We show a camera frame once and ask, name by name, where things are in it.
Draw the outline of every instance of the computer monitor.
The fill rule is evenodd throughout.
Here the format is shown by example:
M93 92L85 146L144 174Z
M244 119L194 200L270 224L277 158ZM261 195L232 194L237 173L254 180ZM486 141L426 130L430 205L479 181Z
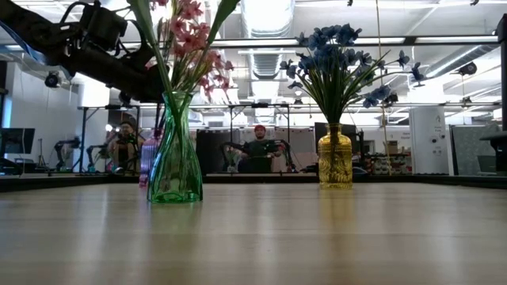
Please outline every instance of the computer monitor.
M314 134L315 134L315 151L318 152L318 141L320 140L321 137L327 134L326 123L315 123ZM357 143L356 126L347 124L341 125L341 134L349 137L352 143L352 151L358 152L359 145Z
M4 154L31 154L34 128L0 129L0 157Z

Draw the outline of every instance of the desk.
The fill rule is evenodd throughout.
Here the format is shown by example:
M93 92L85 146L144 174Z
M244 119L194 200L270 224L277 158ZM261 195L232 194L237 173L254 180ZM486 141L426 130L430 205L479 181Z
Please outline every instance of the desk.
M433 184L134 184L0 193L0 284L507 283L507 192Z

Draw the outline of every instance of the green glass vase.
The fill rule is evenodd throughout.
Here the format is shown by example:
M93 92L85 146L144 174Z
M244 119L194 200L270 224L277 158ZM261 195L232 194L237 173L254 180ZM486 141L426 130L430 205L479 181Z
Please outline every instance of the green glass vase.
M152 203L191 203L202 201L203 183L199 161L189 135L189 96L173 92L178 118L171 113L169 95L163 95L166 125L153 168L148 179L147 198Z

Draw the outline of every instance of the camera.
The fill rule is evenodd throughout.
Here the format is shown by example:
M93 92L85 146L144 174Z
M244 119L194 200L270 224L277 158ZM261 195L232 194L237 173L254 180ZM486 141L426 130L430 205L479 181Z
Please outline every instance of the camera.
M59 88L62 85L62 82L58 76L58 71L49 72L46 80L44 80L44 84L49 88Z

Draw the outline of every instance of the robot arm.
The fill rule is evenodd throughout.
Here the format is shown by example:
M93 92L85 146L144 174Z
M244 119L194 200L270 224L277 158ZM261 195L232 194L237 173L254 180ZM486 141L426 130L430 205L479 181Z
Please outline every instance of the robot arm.
M79 22L65 22L70 10L84 6ZM0 26L37 62L62 66L70 77L77 72L115 87L138 101L159 102L162 80L155 67L146 63L153 57L144 40L141 47L121 58L109 54L120 49L128 21L101 7L75 2L69 6L60 23L51 23L37 13L21 8L11 0L0 0Z

